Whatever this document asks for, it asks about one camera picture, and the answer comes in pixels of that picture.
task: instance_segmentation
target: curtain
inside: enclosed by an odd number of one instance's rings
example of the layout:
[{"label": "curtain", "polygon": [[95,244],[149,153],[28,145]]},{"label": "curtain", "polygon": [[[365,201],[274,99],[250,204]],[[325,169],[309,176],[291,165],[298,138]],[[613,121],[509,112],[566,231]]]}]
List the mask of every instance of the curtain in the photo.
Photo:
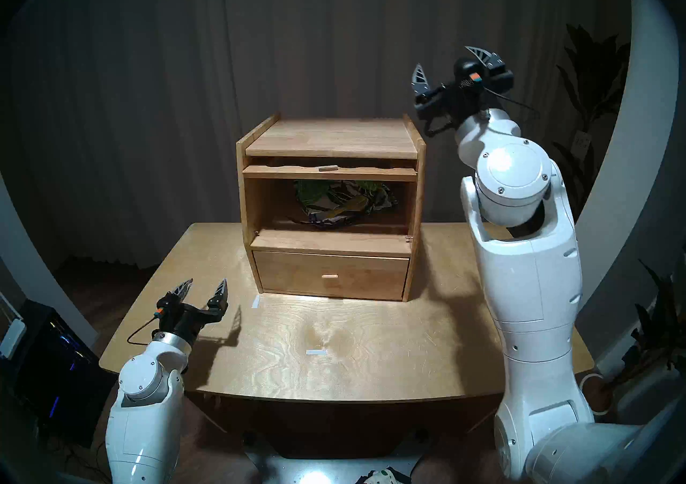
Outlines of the curtain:
[{"label": "curtain", "polygon": [[[10,24],[17,130],[69,250],[161,261],[194,222],[239,221],[235,142],[284,117],[413,114],[409,79],[463,45],[515,74],[531,139],[577,122],[555,68],[596,0],[29,0]],[[451,132],[427,140],[425,221],[464,220]]]}]

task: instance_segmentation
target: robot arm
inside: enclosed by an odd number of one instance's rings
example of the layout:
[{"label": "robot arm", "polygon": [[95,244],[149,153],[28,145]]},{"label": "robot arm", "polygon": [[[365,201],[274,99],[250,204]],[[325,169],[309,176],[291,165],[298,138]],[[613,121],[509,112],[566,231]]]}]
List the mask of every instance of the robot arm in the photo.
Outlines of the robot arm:
[{"label": "robot arm", "polygon": [[[429,90],[424,70],[413,76],[415,108],[428,137],[448,128],[474,177],[462,179],[484,296],[500,334],[506,388],[495,417],[495,442],[504,474],[525,476],[533,447],[552,431],[593,421],[574,380],[571,333],[581,300],[581,266],[567,192],[557,165],[501,109],[487,109],[485,93],[512,87],[497,54],[467,47],[478,59],[459,59],[455,82]],[[449,121],[433,131],[437,116]],[[515,227],[543,221],[527,236],[494,240],[489,222]]]},{"label": "robot arm", "polygon": [[183,303],[193,280],[157,302],[160,328],[146,350],[119,373],[119,391],[107,423],[105,446],[113,484],[169,482],[181,438],[183,379],[197,334],[221,321],[227,303],[226,279],[207,301],[207,310]]}]

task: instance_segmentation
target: wooden table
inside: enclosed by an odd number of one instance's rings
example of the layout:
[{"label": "wooden table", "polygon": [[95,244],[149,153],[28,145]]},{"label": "wooden table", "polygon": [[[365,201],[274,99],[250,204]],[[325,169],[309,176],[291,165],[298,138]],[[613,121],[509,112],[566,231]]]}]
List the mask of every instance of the wooden table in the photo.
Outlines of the wooden table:
[{"label": "wooden table", "polygon": [[[134,302],[100,359],[119,372],[141,353],[126,338],[155,303],[193,278],[186,302],[202,306],[228,280],[229,307],[193,347],[187,391],[325,402],[398,402],[504,390],[500,341],[484,302],[464,223],[422,224],[410,301],[257,296],[241,224],[191,225]],[[500,238],[507,231],[490,224]],[[151,323],[136,335],[149,341]],[[579,334],[574,371],[593,367]]]}]

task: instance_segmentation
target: wooden cabinet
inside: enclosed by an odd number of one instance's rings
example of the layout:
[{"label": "wooden cabinet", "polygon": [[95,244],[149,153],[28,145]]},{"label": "wooden cabinet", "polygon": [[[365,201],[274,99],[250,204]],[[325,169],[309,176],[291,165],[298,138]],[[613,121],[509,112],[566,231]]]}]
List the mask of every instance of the wooden cabinet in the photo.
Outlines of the wooden cabinet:
[{"label": "wooden cabinet", "polygon": [[[260,293],[406,301],[419,246],[425,143],[402,119],[281,120],[236,144],[241,222]],[[376,180],[391,209],[322,230],[303,223],[294,179]]]}]

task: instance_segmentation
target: green cloth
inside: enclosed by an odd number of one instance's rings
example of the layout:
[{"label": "green cloth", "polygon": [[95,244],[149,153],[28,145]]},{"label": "green cloth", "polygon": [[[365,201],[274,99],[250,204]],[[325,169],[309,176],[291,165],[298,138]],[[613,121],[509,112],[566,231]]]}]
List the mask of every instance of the green cloth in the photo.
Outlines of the green cloth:
[{"label": "green cloth", "polygon": [[322,229],[351,224],[398,205],[390,189],[376,181],[296,179],[295,189],[307,222]]}]

